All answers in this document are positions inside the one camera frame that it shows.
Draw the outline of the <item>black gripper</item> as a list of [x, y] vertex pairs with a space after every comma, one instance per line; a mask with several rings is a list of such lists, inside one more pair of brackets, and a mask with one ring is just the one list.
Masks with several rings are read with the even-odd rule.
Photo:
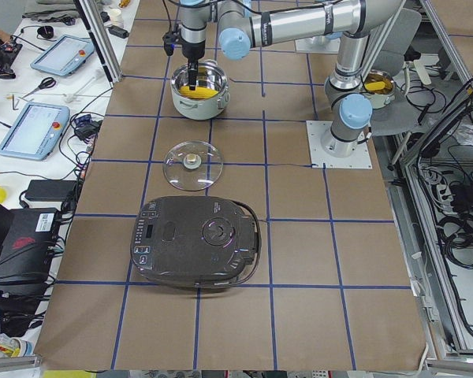
[[191, 43], [181, 39], [182, 54], [188, 59], [188, 89], [194, 91], [197, 85], [198, 60], [205, 54], [205, 41]]

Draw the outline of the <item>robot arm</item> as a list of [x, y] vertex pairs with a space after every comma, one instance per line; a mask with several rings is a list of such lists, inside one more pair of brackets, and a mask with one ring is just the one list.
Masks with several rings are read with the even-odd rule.
[[219, 43], [231, 59], [245, 57], [252, 47], [301, 39], [324, 39], [327, 43], [338, 39], [336, 64], [325, 83], [333, 121], [319, 144], [333, 157], [351, 156], [372, 115], [370, 101], [360, 93], [369, 40], [368, 2], [326, 1], [307, 9], [251, 14], [235, 1], [223, 1], [217, 9]]
[[181, 1], [182, 54], [188, 59], [188, 88], [196, 89], [199, 60], [204, 57], [210, 9], [206, 1]]

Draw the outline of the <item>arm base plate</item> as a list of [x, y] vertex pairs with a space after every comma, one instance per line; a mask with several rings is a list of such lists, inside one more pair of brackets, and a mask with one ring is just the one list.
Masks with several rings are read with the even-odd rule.
[[342, 142], [332, 135], [331, 124], [331, 121], [306, 121], [311, 165], [319, 169], [372, 169], [364, 131], [357, 140]]

